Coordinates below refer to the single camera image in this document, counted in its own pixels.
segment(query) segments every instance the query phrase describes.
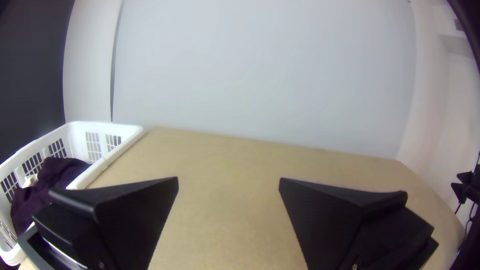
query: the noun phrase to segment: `cardboard surface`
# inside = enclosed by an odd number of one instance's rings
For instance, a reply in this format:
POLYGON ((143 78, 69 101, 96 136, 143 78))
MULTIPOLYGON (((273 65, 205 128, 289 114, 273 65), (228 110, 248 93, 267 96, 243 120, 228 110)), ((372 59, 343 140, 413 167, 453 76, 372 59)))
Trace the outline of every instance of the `cardboard surface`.
POLYGON ((464 237, 449 207, 399 161, 178 129, 149 132, 88 188, 169 176, 178 177, 179 192, 152 270, 306 270, 280 177, 408 192, 407 207, 435 227, 439 243, 425 270, 448 269, 464 237))

